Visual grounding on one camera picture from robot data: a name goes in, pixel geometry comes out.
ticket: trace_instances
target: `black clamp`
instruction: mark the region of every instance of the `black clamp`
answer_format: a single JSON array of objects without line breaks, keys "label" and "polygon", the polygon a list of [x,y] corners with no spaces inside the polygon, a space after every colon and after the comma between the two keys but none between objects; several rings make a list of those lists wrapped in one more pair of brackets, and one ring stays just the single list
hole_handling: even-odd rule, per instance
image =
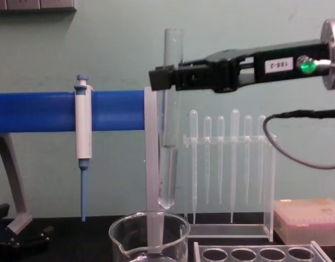
[{"label": "black clamp", "polygon": [[5,228],[6,240],[0,241],[0,261],[20,261],[46,252],[52,231],[53,227],[47,227],[36,237],[20,241],[19,236]]},{"label": "black clamp", "polygon": [[[175,86],[178,91],[212,89],[216,93],[228,93],[238,90],[239,87],[257,83],[327,74],[302,73],[296,68],[296,61],[302,55],[314,59],[328,59],[328,44],[321,40],[309,40],[252,49],[230,49],[216,52],[204,59],[184,62],[177,68],[172,65],[157,67],[149,72],[149,79],[154,91],[168,90]],[[277,70],[268,70],[271,63],[273,66],[285,66]]]},{"label": "black clamp", "polygon": [[9,209],[10,209],[9,204],[5,203],[0,205],[0,220],[8,215]]}]

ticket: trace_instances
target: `rack hole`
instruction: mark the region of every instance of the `rack hole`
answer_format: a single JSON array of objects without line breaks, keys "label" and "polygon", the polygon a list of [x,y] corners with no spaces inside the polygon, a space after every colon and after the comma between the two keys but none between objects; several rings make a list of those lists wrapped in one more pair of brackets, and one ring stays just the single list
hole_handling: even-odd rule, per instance
[{"label": "rack hole", "polygon": [[289,254],[299,260],[311,260],[314,258],[313,252],[304,247],[290,248]]},{"label": "rack hole", "polygon": [[239,261],[253,261],[256,253],[248,248],[239,248],[232,251],[232,257]]},{"label": "rack hole", "polygon": [[260,251],[260,255],[267,259],[273,261],[281,261],[285,258],[284,251],[277,248],[265,248]]},{"label": "rack hole", "polygon": [[224,261],[227,258],[227,253],[220,248],[213,248],[205,250],[202,256],[211,261]]}]

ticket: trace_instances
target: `pipette tip box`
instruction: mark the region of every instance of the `pipette tip box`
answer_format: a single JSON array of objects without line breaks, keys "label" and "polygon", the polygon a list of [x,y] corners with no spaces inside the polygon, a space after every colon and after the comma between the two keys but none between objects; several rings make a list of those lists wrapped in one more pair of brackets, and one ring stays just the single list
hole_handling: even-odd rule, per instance
[{"label": "pipette tip box", "polygon": [[335,246],[335,201],[332,199],[277,200],[274,231],[286,245],[316,241]]}]

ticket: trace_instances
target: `test tube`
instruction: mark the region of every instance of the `test tube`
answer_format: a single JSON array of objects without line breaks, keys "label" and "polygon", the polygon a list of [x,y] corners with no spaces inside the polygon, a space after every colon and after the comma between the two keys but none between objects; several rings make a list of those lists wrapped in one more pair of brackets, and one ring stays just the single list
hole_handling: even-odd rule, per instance
[{"label": "test tube", "polygon": [[192,209],[193,209],[193,224],[195,224],[196,205],[198,197],[198,112],[192,110],[189,113],[189,136],[192,145]]},{"label": "test tube", "polygon": [[244,137],[245,137],[245,153],[244,153],[244,180],[245,180],[245,203],[248,204],[249,196],[249,180],[250,180],[250,142],[253,129],[253,119],[247,115],[244,119]]},{"label": "test tube", "polygon": [[261,203],[262,199],[262,184],[264,180],[264,149],[265,149],[265,137],[263,131],[263,124],[266,116],[260,115],[257,119],[257,136],[259,139],[259,162],[258,162],[258,183],[259,183],[259,202]]},{"label": "test tube", "polygon": [[[164,66],[182,63],[183,31],[165,30]],[[175,203],[177,151],[180,123],[180,93],[175,87],[159,91],[159,204],[168,210]]]},{"label": "test tube", "polygon": [[211,135],[212,135],[212,119],[210,116],[206,116],[204,118],[206,204],[209,204]]},{"label": "test tube", "polygon": [[222,204],[222,180],[223,180],[223,141],[225,122],[224,117],[219,116],[217,118],[217,137],[218,137],[218,190],[220,197],[220,204]]},{"label": "test tube", "polygon": [[235,193],[237,182],[237,142],[239,136],[239,110],[233,109],[231,113],[231,223],[235,208]]}]

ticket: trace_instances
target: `blue rod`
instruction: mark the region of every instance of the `blue rod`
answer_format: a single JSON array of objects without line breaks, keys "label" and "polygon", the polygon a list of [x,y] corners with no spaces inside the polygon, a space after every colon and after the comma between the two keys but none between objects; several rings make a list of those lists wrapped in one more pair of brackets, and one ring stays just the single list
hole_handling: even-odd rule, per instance
[{"label": "blue rod", "polygon": [[[144,130],[143,91],[94,91],[92,130]],[[70,92],[0,93],[0,133],[74,132]]]}]

